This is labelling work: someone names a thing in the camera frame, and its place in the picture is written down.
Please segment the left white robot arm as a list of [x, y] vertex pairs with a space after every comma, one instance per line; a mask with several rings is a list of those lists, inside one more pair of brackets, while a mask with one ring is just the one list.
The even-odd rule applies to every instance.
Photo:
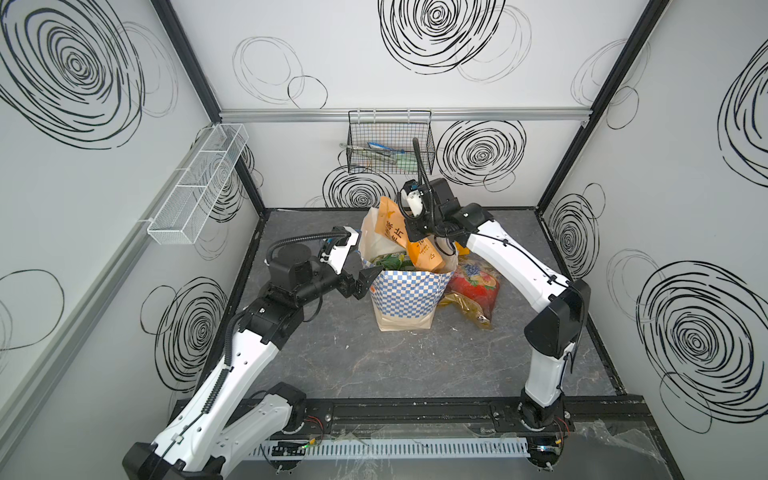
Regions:
[[224, 330], [216, 367], [183, 410], [150, 443], [135, 443], [122, 466], [131, 479], [225, 479], [278, 432], [304, 424], [306, 395], [284, 382], [267, 390], [241, 417], [235, 412], [249, 387], [304, 324], [304, 308], [336, 291], [362, 299], [381, 270], [344, 269], [359, 232], [348, 226], [290, 237], [269, 246], [269, 281]]

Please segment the orange potato chip bag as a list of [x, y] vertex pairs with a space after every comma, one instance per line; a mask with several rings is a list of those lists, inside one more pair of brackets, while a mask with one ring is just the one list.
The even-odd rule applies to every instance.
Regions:
[[398, 205], [388, 197], [380, 198], [375, 232], [404, 247], [417, 270], [438, 272], [445, 266], [445, 260], [429, 237], [410, 239], [405, 217]]

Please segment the red gold snack bag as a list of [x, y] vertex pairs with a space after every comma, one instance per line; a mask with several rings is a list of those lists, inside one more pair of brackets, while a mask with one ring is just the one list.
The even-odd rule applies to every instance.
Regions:
[[501, 273], [487, 261], [471, 255], [461, 256], [438, 306], [454, 305], [479, 329], [492, 330], [502, 280]]

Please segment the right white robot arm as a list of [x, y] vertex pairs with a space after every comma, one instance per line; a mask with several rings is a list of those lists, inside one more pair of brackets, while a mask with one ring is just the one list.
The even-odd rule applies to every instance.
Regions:
[[518, 407], [523, 425], [542, 431], [564, 416], [562, 382], [575, 360], [589, 315], [591, 289], [538, 260], [477, 203], [460, 204], [447, 181], [409, 180], [396, 196], [414, 240], [458, 242], [488, 262], [528, 301], [536, 316], [524, 328], [531, 348]]

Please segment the yellow snack bag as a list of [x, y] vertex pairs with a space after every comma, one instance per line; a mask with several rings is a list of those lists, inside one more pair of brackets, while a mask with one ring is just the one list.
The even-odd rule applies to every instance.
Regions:
[[455, 248], [456, 254], [457, 254], [459, 257], [467, 256], [467, 255], [469, 255], [469, 254], [471, 253], [471, 251], [470, 251], [468, 248], [466, 248], [466, 247], [462, 246], [462, 245], [461, 245], [459, 242], [457, 242], [457, 241], [454, 241], [454, 242], [453, 242], [453, 246], [454, 246], [454, 248]]

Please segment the green snack bag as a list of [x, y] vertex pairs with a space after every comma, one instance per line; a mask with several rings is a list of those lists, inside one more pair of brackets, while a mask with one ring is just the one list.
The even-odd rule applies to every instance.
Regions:
[[417, 271], [406, 252], [388, 253], [375, 257], [371, 263], [387, 271]]

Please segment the blue checkered paper bag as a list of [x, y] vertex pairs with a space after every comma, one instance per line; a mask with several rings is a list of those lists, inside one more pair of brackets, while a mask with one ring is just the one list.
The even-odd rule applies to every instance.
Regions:
[[[398, 244], [375, 232], [378, 209], [371, 207], [361, 226], [359, 252], [363, 266], [373, 267], [374, 259], [395, 251]], [[374, 316], [382, 332], [428, 330], [439, 301], [457, 266], [458, 254], [445, 259], [437, 272], [383, 270], [369, 288]]]

